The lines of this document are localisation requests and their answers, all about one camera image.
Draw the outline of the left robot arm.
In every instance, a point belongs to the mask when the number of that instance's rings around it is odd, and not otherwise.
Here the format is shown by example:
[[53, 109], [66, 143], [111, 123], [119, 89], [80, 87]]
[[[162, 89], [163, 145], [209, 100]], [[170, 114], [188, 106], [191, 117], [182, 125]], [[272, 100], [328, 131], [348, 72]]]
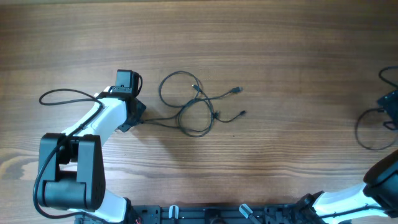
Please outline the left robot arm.
[[113, 86], [95, 96], [81, 93], [80, 102], [94, 103], [81, 120], [62, 133], [42, 137], [32, 191], [39, 214], [54, 220], [142, 223], [128, 198], [107, 190], [102, 153], [115, 130], [126, 132], [140, 123], [146, 109], [137, 99], [141, 88], [138, 73], [118, 70]]

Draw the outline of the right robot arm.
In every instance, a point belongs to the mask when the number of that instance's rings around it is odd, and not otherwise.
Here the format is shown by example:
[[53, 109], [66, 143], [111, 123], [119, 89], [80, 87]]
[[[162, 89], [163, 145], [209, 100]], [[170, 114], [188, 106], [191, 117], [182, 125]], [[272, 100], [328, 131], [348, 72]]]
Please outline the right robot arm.
[[397, 218], [397, 151], [373, 165], [363, 183], [339, 192], [306, 195], [294, 211], [303, 223], [343, 223], [378, 216]]

